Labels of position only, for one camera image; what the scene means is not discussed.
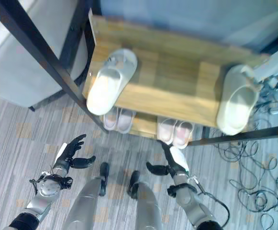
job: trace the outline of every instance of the white slipper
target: white slipper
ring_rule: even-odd
[[[217,115],[217,125],[223,133],[235,135],[245,128],[261,90],[254,85],[254,77],[254,71],[246,65],[235,66],[226,74]]]
[[[115,130],[118,123],[119,109],[113,107],[108,113],[103,116],[103,124],[106,130]]]
[[[136,112],[128,109],[121,109],[119,115],[119,122],[117,125],[117,130],[120,133],[129,133],[131,127],[133,126],[133,119]]]
[[[129,49],[119,49],[110,54],[88,94],[89,111],[95,115],[108,113],[135,73],[137,65],[137,57]]]
[[[178,121],[173,137],[173,145],[179,149],[188,146],[188,142],[192,140],[194,124],[186,121]]]
[[[177,120],[159,116],[157,118],[157,122],[157,139],[163,141],[167,145],[171,144],[173,141],[174,128]]]

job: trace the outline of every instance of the floor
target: floor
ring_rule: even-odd
[[[272,116],[272,125],[278,125],[278,115]],[[194,138],[201,136],[202,127],[197,126]],[[134,229],[136,201],[126,193],[129,177],[133,170],[140,170],[144,180],[153,189],[161,207],[163,229],[192,229],[184,211],[175,199],[167,195],[166,189],[172,184],[169,176],[154,176],[147,172],[145,162],[165,164],[162,150],[154,140],[111,132],[106,135],[96,127],[88,116],[67,96],[60,94],[50,101],[42,102],[36,112],[0,100],[0,229],[25,207],[33,197],[33,187],[29,179],[37,178],[42,170],[49,170],[59,146],[77,135],[86,133],[85,145],[77,154],[79,157],[97,157],[88,169],[71,169],[74,178],[71,190],[62,192],[61,198],[41,224],[42,230],[60,230],[63,222],[81,188],[87,180],[98,175],[99,166],[107,161],[111,166],[107,195],[99,199],[94,229],[121,230]],[[255,156],[266,162],[271,157],[278,160],[278,138],[260,141]],[[237,199],[237,189],[229,179],[238,180],[240,167],[237,163],[224,161],[214,146],[188,147],[183,150],[190,167],[190,174],[197,175],[206,191],[223,201],[231,211],[231,219],[225,229],[247,230],[266,229],[270,220],[263,219],[261,213],[252,213],[241,206]],[[257,175],[262,170],[246,161]],[[273,171],[278,176],[278,166]],[[252,182],[252,175],[242,171],[241,178]],[[265,175],[262,185],[273,186],[269,175]],[[208,198],[203,199],[220,223],[226,219],[222,207]],[[278,212],[269,212],[275,220],[271,229],[278,229]]]

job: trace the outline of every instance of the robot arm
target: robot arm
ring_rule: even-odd
[[[84,143],[81,140],[85,137],[86,135],[84,134],[75,138],[69,144],[64,143],[58,152],[52,172],[44,171],[38,180],[30,180],[36,191],[35,197],[4,230],[37,229],[48,214],[51,204],[59,198],[60,191],[71,188],[73,179],[66,177],[69,168],[87,168],[95,161],[95,156],[89,159],[73,159],[75,152],[81,149],[81,145]],[[41,183],[39,189],[37,189],[37,183]]]
[[[185,210],[189,221],[195,229],[222,230],[222,227],[218,224],[213,214],[202,203],[196,188],[188,183],[189,167],[183,153],[174,146],[170,147],[163,142],[160,143],[168,165],[153,166],[147,162],[147,169],[155,175],[171,175],[175,185],[170,186],[167,192],[170,196],[176,198],[177,203]]]

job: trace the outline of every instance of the black metal frame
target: black metal frame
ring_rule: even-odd
[[[71,79],[71,70],[88,14],[84,0],[78,6],[71,21],[69,33],[62,49],[60,60],[55,56],[26,11],[17,0],[0,0],[0,22],[24,46],[33,58],[61,86],[78,106],[104,131],[101,121],[86,106],[81,90]]]
[[[103,128],[100,120],[87,109],[86,99],[83,97],[81,91],[69,75],[74,63],[82,32],[88,21],[85,0],[78,1],[77,8],[70,24],[70,30],[62,49],[60,60],[54,55],[47,42],[17,0],[0,0],[0,21],[62,87],[63,91],[65,91],[103,131],[108,132]],[[278,38],[262,52],[270,52],[272,54],[277,50]],[[197,146],[231,141],[278,138],[278,127],[218,138],[208,138],[209,133],[210,128],[204,127],[202,139],[192,141],[189,145]]]

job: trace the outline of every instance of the wooden shelf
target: wooden shelf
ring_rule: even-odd
[[[83,95],[87,98],[111,52],[131,49],[138,57],[138,67],[115,106],[139,112],[131,130],[136,135],[155,136],[158,115],[216,127],[227,67],[235,62],[253,67],[266,59],[247,49],[100,16],[90,21],[96,46]]]

